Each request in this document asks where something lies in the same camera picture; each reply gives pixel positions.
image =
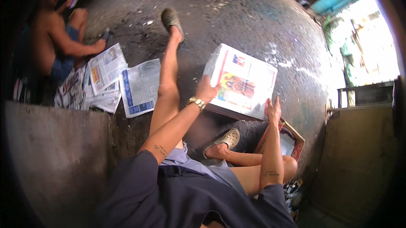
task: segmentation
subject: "dirty floor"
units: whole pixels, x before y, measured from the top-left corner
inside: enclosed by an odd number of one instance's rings
[[[310,182],[316,171],[325,129],[328,99],[337,96],[343,75],[328,53],[322,28],[292,0],[89,0],[87,42],[112,30],[108,46],[121,44],[133,67],[162,58],[168,33],[160,22],[168,6],[178,11],[185,41],[180,44],[178,87],[183,108],[195,94],[196,81],[209,55],[220,43],[230,45],[277,67],[273,99],[279,95],[282,117],[305,139],[297,177]],[[135,154],[147,139],[152,112],[126,119],[122,103],[111,116],[115,160]],[[184,140],[192,158],[201,160],[201,149],[227,129],[240,130],[235,151],[252,152],[267,123],[236,121],[204,111]]]

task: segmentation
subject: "tattoo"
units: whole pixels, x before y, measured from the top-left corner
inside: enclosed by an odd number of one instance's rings
[[[277,173],[277,171],[266,171],[264,177],[266,177],[266,176],[273,176],[273,177],[278,176],[279,177],[279,173]]]
[[[158,146],[156,146],[156,144],[155,144],[154,148],[155,148],[156,150],[159,150],[159,152],[160,152],[164,157],[167,157],[167,156],[168,156],[168,152],[167,152],[162,146],[159,145],[159,147],[158,147]]]

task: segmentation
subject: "blue shorts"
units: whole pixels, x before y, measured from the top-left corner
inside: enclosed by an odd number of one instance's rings
[[[78,41],[79,31],[73,28],[70,24],[66,25],[65,32],[69,35],[71,40]],[[53,80],[64,81],[72,71],[75,59],[76,57],[72,55],[57,54],[49,76]]]
[[[188,156],[188,148],[185,142],[183,142],[183,149],[173,149],[160,165],[178,165],[207,174],[213,179],[237,190],[240,194],[247,195],[236,175],[228,167],[226,160],[221,161],[218,165],[205,166]]]

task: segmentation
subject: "gold watch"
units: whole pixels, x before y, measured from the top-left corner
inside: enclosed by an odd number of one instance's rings
[[[196,105],[198,105],[200,108],[200,111],[206,107],[206,105],[204,104],[204,101],[202,101],[201,99],[198,99],[196,97],[191,97],[189,99],[188,104],[190,104],[190,103],[195,103]]]

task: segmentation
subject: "hand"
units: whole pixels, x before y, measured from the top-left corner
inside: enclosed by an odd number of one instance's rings
[[[92,48],[94,48],[94,53],[101,53],[104,48],[106,47],[106,41],[104,39],[99,39],[96,43],[93,44]]]
[[[272,105],[272,100],[268,99],[268,108],[266,110],[266,114],[268,115],[269,123],[274,123],[276,125],[279,124],[279,120],[281,119],[281,105],[279,104],[279,97],[275,99],[275,104]]]
[[[74,0],[66,0],[65,7],[70,7],[72,5],[72,2],[74,2]]]
[[[196,98],[201,99],[205,104],[209,103],[214,96],[216,96],[220,85],[212,87],[210,85],[210,78],[208,75],[204,75],[200,82],[197,84]]]

